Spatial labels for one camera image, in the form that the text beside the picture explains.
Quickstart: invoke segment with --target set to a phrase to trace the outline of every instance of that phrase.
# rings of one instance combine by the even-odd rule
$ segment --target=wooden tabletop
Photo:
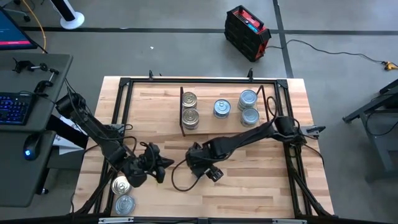
[[[95,116],[103,124],[111,122],[120,77],[105,77]],[[307,93],[302,79],[288,79],[289,93],[295,118],[302,126],[313,124]],[[233,218],[293,218],[283,145],[273,139],[263,139],[239,148],[224,162],[215,165],[224,177],[214,183],[202,177],[189,192],[179,192],[171,184],[171,171],[184,159],[185,152],[194,143],[203,143],[219,134],[189,135],[183,137],[178,123],[180,86],[198,96],[199,103],[220,98],[234,101],[244,89],[258,88],[253,84],[181,84],[135,83],[129,112],[129,124],[133,130],[127,136],[138,141],[153,142],[160,148],[160,155],[175,160],[166,169],[163,184],[148,177],[130,195],[136,200],[136,208],[130,216],[141,217],[233,217]],[[273,89],[264,85],[266,95],[274,95]],[[126,96],[121,103],[124,108]],[[265,109],[258,105],[260,122],[265,122]],[[318,150],[316,140],[307,139],[308,145]],[[132,147],[134,140],[125,143]],[[94,145],[89,141],[88,147]],[[138,146],[136,154],[143,153]],[[302,148],[308,188],[324,209],[333,213],[328,184],[322,160],[313,151]],[[100,179],[103,156],[99,148],[87,152],[81,167],[73,203],[80,208],[93,193]],[[175,172],[175,182],[180,188],[192,185],[195,177],[186,163]],[[106,203],[109,186],[104,191]],[[300,208],[304,211],[302,194],[298,190]]]

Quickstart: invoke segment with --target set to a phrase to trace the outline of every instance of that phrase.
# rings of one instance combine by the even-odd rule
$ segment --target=monitor screen
[[[0,50],[36,49],[34,42],[0,7]]]

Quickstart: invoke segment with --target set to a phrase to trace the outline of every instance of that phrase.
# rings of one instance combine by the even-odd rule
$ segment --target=table frame
[[[117,93],[117,97],[116,97],[116,103],[114,106],[113,117],[112,117],[113,124],[116,124],[118,122],[118,116],[119,116],[119,111],[120,111],[120,106],[121,106],[123,90],[125,88],[127,88],[127,95],[126,95],[126,102],[124,104],[121,123],[122,124],[127,123],[129,108],[130,108],[130,104],[131,104],[132,89],[133,89],[135,83],[220,83],[220,84],[225,84],[225,83],[248,84],[249,83],[249,84],[259,84],[259,85],[273,85],[274,92],[275,92],[275,100],[277,102],[276,108],[278,110],[278,113],[280,115],[284,115],[284,110],[283,110],[283,106],[282,106],[282,102],[281,102],[281,94],[280,94],[280,90],[282,90],[283,97],[285,99],[286,109],[287,109],[287,116],[290,116],[293,118],[293,110],[292,110],[292,105],[290,102],[290,95],[289,95],[289,86],[287,84],[286,79],[254,78],[252,69],[250,69],[247,78],[154,77],[152,72],[149,71],[149,77],[126,77],[126,78],[123,77],[123,78],[120,78],[118,93]],[[290,193],[291,193],[291,197],[292,197],[295,218],[298,218],[302,215],[302,212],[299,207],[299,199],[297,196],[297,189],[296,189],[295,181],[298,183],[300,188],[303,190],[303,198],[304,198],[305,214],[306,215],[312,215],[311,204],[312,205],[319,204],[307,187],[306,180],[305,180],[305,174],[304,174],[304,168],[303,168],[303,161],[302,161],[301,155],[299,153],[299,150],[300,150],[299,148],[295,148],[294,149],[295,155],[292,156],[290,154],[289,145],[284,144],[285,160],[286,160],[287,173],[288,173],[288,178],[289,178],[289,187],[290,187]],[[292,163],[293,157],[296,160],[297,169],[294,168],[294,165]],[[109,167],[108,162],[104,159],[102,171],[101,171],[101,177],[99,180],[100,183],[102,183],[102,181],[104,180],[107,170],[108,170],[108,167]],[[101,194],[99,196],[99,198],[97,199],[97,201],[95,203],[94,213],[99,213],[101,210],[102,196],[103,196],[103,194]],[[113,199],[114,199],[114,194],[113,194],[112,190],[109,190],[106,207],[104,209],[104,213],[107,215],[111,214],[112,206],[113,206]],[[319,213],[319,215],[329,215],[326,211],[324,211],[322,209],[322,207],[320,207],[320,208],[321,208],[321,210],[314,208],[315,211],[317,213]],[[170,221],[170,218],[165,218],[165,217],[134,217],[134,219],[135,220],[140,219],[140,220],[146,221],[146,222],[159,222],[162,220]],[[240,222],[250,222],[250,220],[256,220],[256,221],[262,220],[262,221],[268,222],[270,219],[217,218],[217,220],[221,221],[221,222],[231,222],[232,220],[239,220]]]

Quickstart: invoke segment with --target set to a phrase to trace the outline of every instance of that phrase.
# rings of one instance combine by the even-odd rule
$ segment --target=floor
[[[377,155],[359,121],[341,120],[398,78],[398,72],[297,42],[283,51],[267,49],[264,58],[251,63],[222,33],[226,11],[243,4],[272,30],[270,45],[298,39],[323,50],[398,62],[397,1],[70,0],[86,17],[85,32],[57,32],[59,15],[50,1],[33,2],[42,25],[53,30],[46,32],[47,50],[74,56],[68,79],[91,109],[105,75],[146,75],[151,69],[163,76],[244,77],[252,67],[256,77],[303,78],[315,123],[327,127],[319,143],[335,214],[398,222],[398,182],[365,181],[366,174],[380,167]],[[15,18],[25,29],[38,30],[34,20]],[[43,44],[40,32],[28,34]],[[53,171],[46,183],[50,194],[35,197],[29,208],[0,208],[0,219],[68,213],[77,177],[77,171]]]

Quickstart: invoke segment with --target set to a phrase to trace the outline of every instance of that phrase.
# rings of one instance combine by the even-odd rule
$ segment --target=metal can
[[[254,108],[245,109],[242,112],[241,123],[245,127],[253,127],[259,121],[259,112]]]
[[[216,118],[227,118],[230,111],[231,104],[228,101],[220,99],[214,103],[213,113]]]
[[[124,195],[131,190],[131,185],[125,176],[120,176],[113,180],[111,188],[115,195]]]
[[[114,209],[118,215],[128,215],[135,207],[135,200],[128,195],[120,196],[114,204]]]
[[[241,111],[246,108],[253,108],[256,102],[257,94],[253,90],[244,90],[239,97],[238,108]]]
[[[198,98],[194,93],[185,92],[182,95],[182,106],[184,109],[188,109],[188,108],[196,109],[197,104],[198,104]]]
[[[199,125],[199,112],[196,109],[189,108],[182,112],[182,124],[189,130],[194,130]]]

